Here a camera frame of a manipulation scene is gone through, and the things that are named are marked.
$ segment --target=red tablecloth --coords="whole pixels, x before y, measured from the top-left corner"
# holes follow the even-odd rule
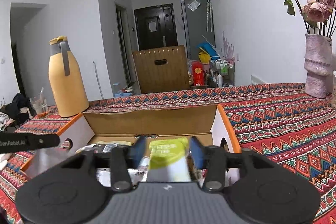
[[[89,112],[222,104],[242,147],[254,149],[312,182],[321,196],[315,224],[336,223],[336,111],[330,97],[313,98],[303,84],[270,84],[146,94],[91,102]],[[56,133],[70,119],[56,113],[33,119],[17,132]],[[27,178],[20,166],[31,152],[19,152],[0,173],[0,205],[10,223],[20,223],[17,189]]]

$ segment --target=pink ceramic vase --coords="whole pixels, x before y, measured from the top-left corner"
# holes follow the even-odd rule
[[[305,93],[325,98],[327,76],[332,75],[331,39],[319,34],[306,34],[306,54],[304,68],[307,70]]]

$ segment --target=refrigerator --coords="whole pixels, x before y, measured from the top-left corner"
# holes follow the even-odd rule
[[[210,14],[207,32],[207,0],[198,0],[201,4],[196,10],[192,11],[188,6],[193,1],[194,0],[181,0],[182,20],[184,23],[187,57],[191,60],[199,60],[198,53],[200,50],[197,48],[197,45],[205,41],[202,36],[215,47],[215,34],[213,24],[212,32],[210,30]]]

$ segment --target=red box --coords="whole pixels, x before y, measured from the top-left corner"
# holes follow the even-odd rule
[[[195,61],[192,63],[193,77],[194,77],[194,85],[204,85],[204,72],[203,65],[199,61]]]

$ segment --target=wall vent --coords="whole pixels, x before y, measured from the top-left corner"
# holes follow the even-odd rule
[[[265,84],[264,81],[261,81],[258,77],[251,75],[251,85]]]

